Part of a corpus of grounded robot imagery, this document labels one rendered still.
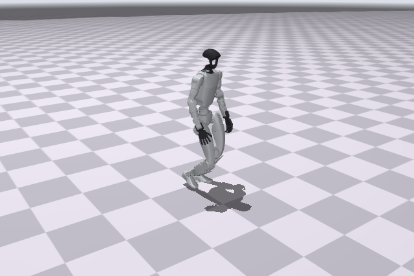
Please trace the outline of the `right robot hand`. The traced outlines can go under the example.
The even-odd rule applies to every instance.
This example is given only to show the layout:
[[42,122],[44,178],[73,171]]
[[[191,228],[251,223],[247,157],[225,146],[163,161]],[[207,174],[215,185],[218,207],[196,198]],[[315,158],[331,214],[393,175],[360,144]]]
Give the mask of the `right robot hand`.
[[[201,125],[202,125],[202,123],[201,123]],[[196,128],[196,126],[195,126],[195,128]],[[210,137],[212,137],[212,135],[211,134],[209,134],[209,133],[207,133],[205,130],[203,130],[204,129],[204,127],[202,126],[202,129],[199,129],[199,130],[197,130],[197,128],[196,128],[196,130],[197,130],[197,132],[199,132],[199,139],[200,139],[200,141],[201,141],[201,145],[203,145],[202,144],[202,140],[203,140],[203,142],[204,142],[204,144],[206,145],[206,143],[208,144],[208,141],[209,142],[211,142],[210,141],[210,139],[208,138],[208,135],[210,136]],[[207,135],[208,134],[208,135]],[[208,141],[207,141],[207,139],[208,139]],[[201,140],[202,139],[202,140]],[[206,140],[206,143],[205,143],[205,141],[204,141],[204,139]]]

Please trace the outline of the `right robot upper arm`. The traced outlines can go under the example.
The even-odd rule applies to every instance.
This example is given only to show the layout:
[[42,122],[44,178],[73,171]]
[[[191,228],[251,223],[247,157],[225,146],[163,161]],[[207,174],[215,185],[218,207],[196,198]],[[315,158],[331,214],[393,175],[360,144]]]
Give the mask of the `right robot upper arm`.
[[[198,74],[196,76],[194,76],[191,80],[191,90],[190,90],[190,94],[188,97],[188,105],[190,100],[195,100],[196,95],[198,95],[200,86],[203,84],[204,82],[204,76],[201,74]],[[196,101],[197,103],[197,101]]]

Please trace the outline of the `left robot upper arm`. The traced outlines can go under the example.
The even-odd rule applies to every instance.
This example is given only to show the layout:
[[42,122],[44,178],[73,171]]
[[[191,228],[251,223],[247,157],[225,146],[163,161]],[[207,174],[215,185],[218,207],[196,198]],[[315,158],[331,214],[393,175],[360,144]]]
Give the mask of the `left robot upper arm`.
[[218,70],[217,70],[217,72],[219,73],[219,82],[218,82],[217,90],[216,90],[216,93],[215,93],[215,97],[220,98],[220,97],[223,96],[223,91],[221,90],[221,78],[223,76],[223,73],[221,71],[218,71]]

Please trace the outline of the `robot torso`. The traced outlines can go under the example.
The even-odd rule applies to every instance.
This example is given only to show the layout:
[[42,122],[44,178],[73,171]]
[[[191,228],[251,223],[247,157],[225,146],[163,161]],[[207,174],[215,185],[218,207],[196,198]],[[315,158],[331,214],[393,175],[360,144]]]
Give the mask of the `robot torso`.
[[207,73],[209,70],[198,71],[197,73],[197,75],[201,74],[204,76],[204,82],[200,86],[198,95],[195,97],[197,105],[200,105],[198,118],[207,125],[212,121],[212,111],[208,107],[213,103],[219,82],[219,73],[214,69],[212,70],[213,74]]

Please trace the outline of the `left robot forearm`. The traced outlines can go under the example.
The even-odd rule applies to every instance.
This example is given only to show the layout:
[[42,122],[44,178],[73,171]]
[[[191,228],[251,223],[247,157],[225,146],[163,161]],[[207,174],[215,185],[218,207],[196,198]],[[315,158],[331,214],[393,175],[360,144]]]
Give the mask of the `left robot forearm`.
[[222,116],[225,117],[226,116],[225,115],[225,111],[228,111],[228,110],[227,110],[226,104],[224,102],[224,94],[223,94],[222,97],[220,97],[220,98],[217,99],[217,103],[219,104],[219,109],[221,111]]

